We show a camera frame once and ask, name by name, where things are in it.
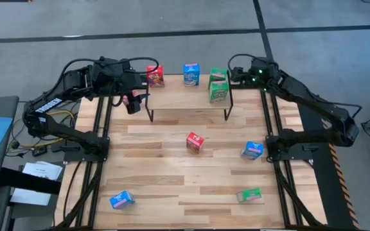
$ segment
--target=concrete floor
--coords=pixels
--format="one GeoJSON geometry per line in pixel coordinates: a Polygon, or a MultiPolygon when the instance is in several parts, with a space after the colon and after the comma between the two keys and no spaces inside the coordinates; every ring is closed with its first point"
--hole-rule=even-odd
{"type": "MultiPolygon", "coordinates": [[[[260,6],[267,28],[370,25],[370,4],[359,0],[260,0],[260,6]]],[[[0,39],[235,28],[258,28],[251,0],[0,3],[0,39]]],[[[370,119],[370,30],[268,36],[274,59],[284,71],[326,99],[362,105],[357,123],[370,119]]],[[[236,53],[264,56],[261,35],[0,44],[0,96],[18,95],[21,100],[39,96],[53,86],[60,70],[74,58],[151,56],[164,65],[166,73],[181,73],[182,64],[188,62],[199,62],[202,72],[208,73],[212,66],[225,67],[236,53]]],[[[134,65],[143,69],[146,63],[134,65]]],[[[26,133],[19,139],[31,142],[26,133]]],[[[360,226],[370,229],[370,138],[362,132],[353,147],[336,150],[360,226]]],[[[36,160],[53,162],[62,160],[62,155],[6,158],[4,165],[16,168],[36,160]]],[[[15,230],[50,226],[51,214],[38,215],[18,219],[15,230]]]]}

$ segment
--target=red juice box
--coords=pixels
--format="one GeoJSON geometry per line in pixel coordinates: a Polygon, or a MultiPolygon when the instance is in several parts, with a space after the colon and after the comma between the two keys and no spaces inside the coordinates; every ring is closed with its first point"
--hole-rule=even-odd
{"type": "Polygon", "coordinates": [[[195,153],[199,153],[205,139],[200,137],[199,135],[191,132],[186,138],[186,147],[190,150],[194,151],[195,153]]]}
{"type": "MultiPolygon", "coordinates": [[[[155,66],[148,66],[146,67],[146,71],[152,71],[154,68],[155,66]]],[[[163,68],[161,65],[153,72],[147,73],[146,78],[149,81],[150,87],[165,87],[163,68]]]]}

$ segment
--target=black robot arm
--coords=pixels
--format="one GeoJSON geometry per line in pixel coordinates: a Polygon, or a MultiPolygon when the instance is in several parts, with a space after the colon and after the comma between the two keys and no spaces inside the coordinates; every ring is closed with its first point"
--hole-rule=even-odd
{"type": "Polygon", "coordinates": [[[277,137],[271,137],[270,153],[286,153],[289,147],[298,143],[307,142],[330,142],[336,146],[352,146],[359,129],[355,124],[354,117],[362,108],[358,105],[333,103],[320,98],[312,93],[299,80],[291,77],[286,72],[279,70],[277,63],[267,58],[257,58],[252,55],[239,54],[233,56],[249,56],[252,58],[251,68],[244,72],[241,67],[231,70],[231,81],[239,82],[239,85],[250,86],[273,94],[286,101],[295,102],[311,108],[322,115],[331,123],[331,127],[323,130],[295,132],[291,129],[283,129],[277,137]],[[358,107],[358,110],[349,115],[349,112],[337,105],[358,107]]]}
{"type": "Polygon", "coordinates": [[[80,98],[93,100],[96,97],[120,96],[121,100],[114,105],[119,106],[123,96],[127,96],[128,113],[133,114],[141,110],[139,104],[146,95],[134,96],[132,91],[144,89],[142,78],[130,66],[130,61],[148,59],[156,63],[153,58],[131,58],[114,60],[101,57],[99,60],[78,59],[69,62],[63,69],[55,86],[48,92],[43,93],[37,99],[28,102],[24,106],[22,119],[28,128],[28,133],[34,137],[54,135],[69,141],[77,142],[86,154],[99,155],[108,149],[106,137],[98,137],[93,132],[80,132],[74,128],[58,124],[47,112],[65,101],[76,101],[80,98]],[[90,61],[93,64],[86,67],[68,71],[67,67],[78,61],[90,61]]]}

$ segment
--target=small carton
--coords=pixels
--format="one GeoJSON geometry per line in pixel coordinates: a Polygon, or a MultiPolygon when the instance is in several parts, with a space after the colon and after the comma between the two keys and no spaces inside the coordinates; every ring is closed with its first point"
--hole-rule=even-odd
{"type": "Polygon", "coordinates": [[[199,64],[184,65],[185,87],[199,86],[199,64]]]}
{"type": "Polygon", "coordinates": [[[255,160],[260,157],[263,153],[263,144],[258,144],[252,141],[248,141],[244,150],[241,152],[241,157],[249,160],[255,160]]]}
{"type": "MultiPolygon", "coordinates": [[[[151,71],[155,66],[146,67],[146,71],[151,71]]],[[[150,87],[165,87],[163,67],[160,65],[156,70],[146,74],[150,87]]]]}
{"type": "Polygon", "coordinates": [[[135,202],[134,197],[128,191],[122,191],[109,199],[113,209],[123,209],[125,206],[135,202]]]}
{"type": "Polygon", "coordinates": [[[228,90],[229,86],[227,81],[212,81],[209,88],[209,102],[225,101],[228,90]]]}
{"type": "Polygon", "coordinates": [[[191,132],[186,138],[186,147],[190,150],[194,151],[195,153],[199,153],[202,145],[204,144],[205,139],[200,137],[199,135],[191,132]]]}
{"type": "Polygon", "coordinates": [[[209,85],[208,89],[211,88],[211,82],[212,81],[226,81],[227,80],[227,74],[225,69],[220,69],[213,67],[211,68],[211,74],[209,75],[209,85]]]}
{"type": "Polygon", "coordinates": [[[260,188],[254,188],[240,191],[236,194],[236,197],[238,202],[244,202],[262,198],[262,194],[260,188]]]}

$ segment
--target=wooden tabletop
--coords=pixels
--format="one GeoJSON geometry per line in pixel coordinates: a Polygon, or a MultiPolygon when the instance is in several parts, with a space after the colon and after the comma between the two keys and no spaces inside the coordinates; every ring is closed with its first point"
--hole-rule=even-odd
{"type": "Polygon", "coordinates": [[[209,102],[209,75],[199,76],[199,86],[185,87],[184,76],[179,74],[164,76],[165,87],[150,87],[148,108],[158,109],[229,109],[231,100],[209,102]]]}
{"type": "MultiPolygon", "coordinates": [[[[240,158],[247,141],[265,143],[267,129],[260,92],[233,90],[233,98],[228,121],[221,110],[162,110],[151,123],[144,103],[133,115],[128,115],[125,107],[113,108],[109,158],[103,168],[94,228],[283,227],[274,168],[265,160],[267,151],[254,161],[240,158]],[[206,139],[200,154],[186,149],[190,132],[206,139]],[[235,194],[253,187],[261,189],[262,199],[238,203],[235,194]],[[131,192],[136,203],[114,210],[109,198],[123,190],[131,192]]],[[[97,102],[82,100],[76,129],[92,130],[97,102]]],[[[283,127],[302,130],[297,105],[283,100],[278,103],[283,127]]],[[[274,115],[270,100],[269,107],[274,115]]],[[[326,223],[313,169],[301,160],[291,164],[300,199],[320,222],[326,223]]],[[[57,223],[62,221],[75,166],[72,163],[65,168],[55,211],[57,223]]],[[[84,169],[85,163],[71,188],[67,213],[79,198],[84,169]]],[[[295,223],[292,203],[286,197],[291,223],[295,223]]],[[[89,204],[85,206],[83,224],[87,223],[89,204]]]]}

